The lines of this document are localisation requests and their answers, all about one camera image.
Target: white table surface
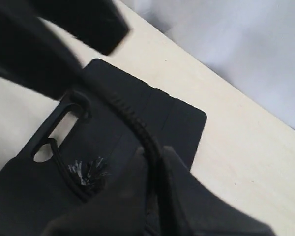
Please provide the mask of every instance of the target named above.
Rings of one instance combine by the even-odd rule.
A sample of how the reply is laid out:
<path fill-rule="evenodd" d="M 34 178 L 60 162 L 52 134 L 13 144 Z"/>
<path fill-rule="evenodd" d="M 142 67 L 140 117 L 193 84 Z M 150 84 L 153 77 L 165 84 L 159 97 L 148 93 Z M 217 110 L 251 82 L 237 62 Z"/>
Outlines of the white table surface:
<path fill-rule="evenodd" d="M 132 28 L 110 57 L 48 24 L 83 65 L 102 58 L 206 112 L 192 173 L 213 193 L 295 236 L 295 131 L 195 60 L 118 0 Z M 57 105 L 0 78 L 0 169 Z"/>

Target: white fabric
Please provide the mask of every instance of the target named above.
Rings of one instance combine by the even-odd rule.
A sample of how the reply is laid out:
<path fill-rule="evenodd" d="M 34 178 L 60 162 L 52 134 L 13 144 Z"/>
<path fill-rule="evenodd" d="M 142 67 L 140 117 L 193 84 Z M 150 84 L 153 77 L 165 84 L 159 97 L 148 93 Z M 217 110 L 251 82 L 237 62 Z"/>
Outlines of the white fabric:
<path fill-rule="evenodd" d="M 295 0 L 124 0 L 295 129 Z"/>

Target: white backdrop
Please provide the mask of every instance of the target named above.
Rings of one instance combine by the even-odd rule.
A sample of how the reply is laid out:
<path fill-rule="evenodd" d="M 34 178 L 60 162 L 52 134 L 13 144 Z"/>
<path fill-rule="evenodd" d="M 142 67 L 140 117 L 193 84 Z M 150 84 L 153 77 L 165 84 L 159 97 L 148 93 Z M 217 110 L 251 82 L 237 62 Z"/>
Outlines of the white backdrop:
<path fill-rule="evenodd" d="M 295 0 L 123 0 L 295 129 Z"/>

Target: wooden surface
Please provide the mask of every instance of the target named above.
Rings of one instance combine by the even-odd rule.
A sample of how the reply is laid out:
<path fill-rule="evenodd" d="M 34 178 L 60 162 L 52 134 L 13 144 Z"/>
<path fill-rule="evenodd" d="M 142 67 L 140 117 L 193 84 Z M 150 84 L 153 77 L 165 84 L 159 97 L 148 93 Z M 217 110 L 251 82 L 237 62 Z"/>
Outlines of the wooden surface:
<path fill-rule="evenodd" d="M 295 236 L 295 131 L 117 4 L 133 30 L 110 57 L 48 25 L 83 65 L 102 58 L 205 111 L 192 173 L 223 200 L 269 223 L 277 235 Z M 0 79 L 0 169 L 56 105 Z"/>

